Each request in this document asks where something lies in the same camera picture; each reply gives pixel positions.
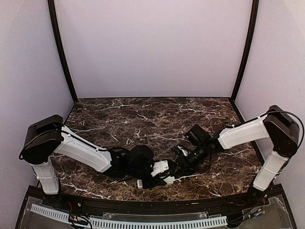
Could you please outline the white remote control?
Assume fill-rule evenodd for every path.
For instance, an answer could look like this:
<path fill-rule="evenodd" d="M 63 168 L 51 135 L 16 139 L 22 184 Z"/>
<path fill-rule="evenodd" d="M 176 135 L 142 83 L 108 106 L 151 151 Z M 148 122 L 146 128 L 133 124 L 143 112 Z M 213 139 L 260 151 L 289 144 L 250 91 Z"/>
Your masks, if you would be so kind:
<path fill-rule="evenodd" d="M 138 189 L 151 189 L 153 187 L 158 186 L 166 186 L 166 185 L 172 185 L 175 181 L 174 177 L 167 177 L 165 179 L 163 178 L 157 178 L 152 180 L 137 180 L 137 188 Z"/>

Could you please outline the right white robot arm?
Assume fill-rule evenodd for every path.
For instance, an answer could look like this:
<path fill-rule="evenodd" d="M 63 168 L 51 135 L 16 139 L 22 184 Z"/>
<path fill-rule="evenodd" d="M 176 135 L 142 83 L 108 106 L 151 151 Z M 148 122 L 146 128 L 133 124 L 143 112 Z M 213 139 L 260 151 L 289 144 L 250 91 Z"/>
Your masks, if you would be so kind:
<path fill-rule="evenodd" d="M 173 173 L 175 178 L 193 174 L 199 164 L 213 154 L 261 139 L 271 140 L 273 149 L 255 176 L 253 189 L 243 197 L 243 203 L 253 207 L 261 200 L 261 192 L 267 190 L 297 153 L 304 140 L 305 127 L 298 116 L 272 105 L 264 114 L 242 124 L 226 126 L 214 135 L 194 125 L 184 136 L 195 148 L 188 150 L 182 145 L 173 148 L 178 155 Z"/>

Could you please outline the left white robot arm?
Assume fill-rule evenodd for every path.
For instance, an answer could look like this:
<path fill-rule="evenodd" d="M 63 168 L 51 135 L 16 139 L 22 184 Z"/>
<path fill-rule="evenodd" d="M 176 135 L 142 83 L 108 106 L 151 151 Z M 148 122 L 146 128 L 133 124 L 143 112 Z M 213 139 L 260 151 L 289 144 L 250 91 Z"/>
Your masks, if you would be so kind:
<path fill-rule="evenodd" d="M 19 160 L 28 162 L 36 173 L 49 201 L 57 208 L 67 204 L 60 192 L 50 155 L 57 153 L 82 162 L 108 177 L 132 176 L 142 181 L 142 188 L 165 186 L 159 174 L 169 169 L 167 161 L 154 161 L 153 151 L 146 145 L 131 150 L 122 147 L 106 149 L 76 135 L 63 124 L 63 118 L 53 115 L 29 126 Z"/>

